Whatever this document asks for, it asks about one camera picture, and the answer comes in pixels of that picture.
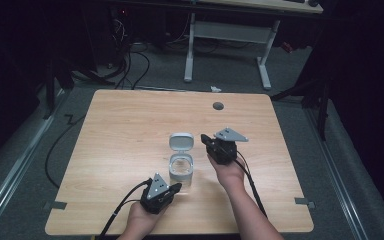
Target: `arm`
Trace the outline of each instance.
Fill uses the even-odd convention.
[[[229,197],[241,239],[283,239],[246,192],[244,172],[238,164],[232,162],[227,166],[218,165],[210,156],[208,158]],[[242,159],[238,158],[238,161],[243,164]]]
[[[126,229],[117,240],[142,240],[152,232],[166,209],[164,208],[158,215],[155,215],[145,211],[140,203],[133,203],[130,207]]]

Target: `white lid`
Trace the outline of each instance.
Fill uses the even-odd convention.
[[[193,135],[190,133],[173,133],[169,140],[170,148],[175,151],[187,151],[193,147]]]

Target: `white desk leg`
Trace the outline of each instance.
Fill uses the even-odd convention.
[[[189,50],[186,57],[185,82],[192,82],[193,72],[193,41],[195,37],[195,13],[191,13],[191,24],[189,30]]]
[[[271,89],[271,84],[270,84],[270,79],[267,74],[267,69],[266,69],[266,61],[267,57],[269,56],[270,49],[273,45],[274,38],[276,37],[277,29],[279,28],[280,21],[277,20],[274,22],[273,27],[270,31],[269,34],[269,39],[266,44],[266,49],[263,53],[262,57],[257,58],[257,63],[258,63],[258,68],[260,69],[260,76],[261,76],[261,81],[263,82],[263,88],[266,90]]]

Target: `desk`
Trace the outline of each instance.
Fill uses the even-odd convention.
[[[242,7],[267,8],[278,11],[292,11],[301,13],[323,12],[320,5],[311,7],[307,2],[295,3],[283,0],[200,0],[203,3],[226,4]],[[207,21],[195,21],[195,13],[191,14],[189,30],[189,49],[186,57],[185,82],[192,81],[193,75],[193,45],[195,37],[216,38],[231,41],[243,41],[251,43],[265,44],[261,56],[257,57],[257,65],[260,71],[260,77],[263,88],[271,89],[271,83],[266,69],[267,57],[276,37],[280,20],[275,20],[271,27],[252,27],[244,25],[214,23]]]
[[[224,104],[215,110],[214,102]],[[268,218],[280,232],[309,232],[313,222],[303,198],[270,98],[262,94],[98,90],[73,150],[46,232],[98,235],[108,218],[140,182],[156,172],[169,183],[168,162],[175,153],[169,137],[189,132],[195,145],[192,185],[175,196],[153,234],[236,233],[229,200],[208,162],[200,134],[230,127],[249,138],[237,142],[247,160]],[[251,187],[245,181],[248,193]],[[138,199],[142,189],[131,199]],[[120,234],[129,205],[108,230]]]

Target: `hand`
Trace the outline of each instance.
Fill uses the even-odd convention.
[[[156,215],[148,213],[140,203],[135,202],[130,207],[126,229],[118,240],[139,240],[152,232],[158,220],[165,213],[167,207]]]
[[[210,155],[207,155],[207,157],[216,170],[218,181],[226,191],[239,187],[244,188],[244,171],[236,162],[232,161],[228,165],[219,165]],[[244,161],[241,158],[237,158],[236,160],[242,164],[242,166],[244,165]]]

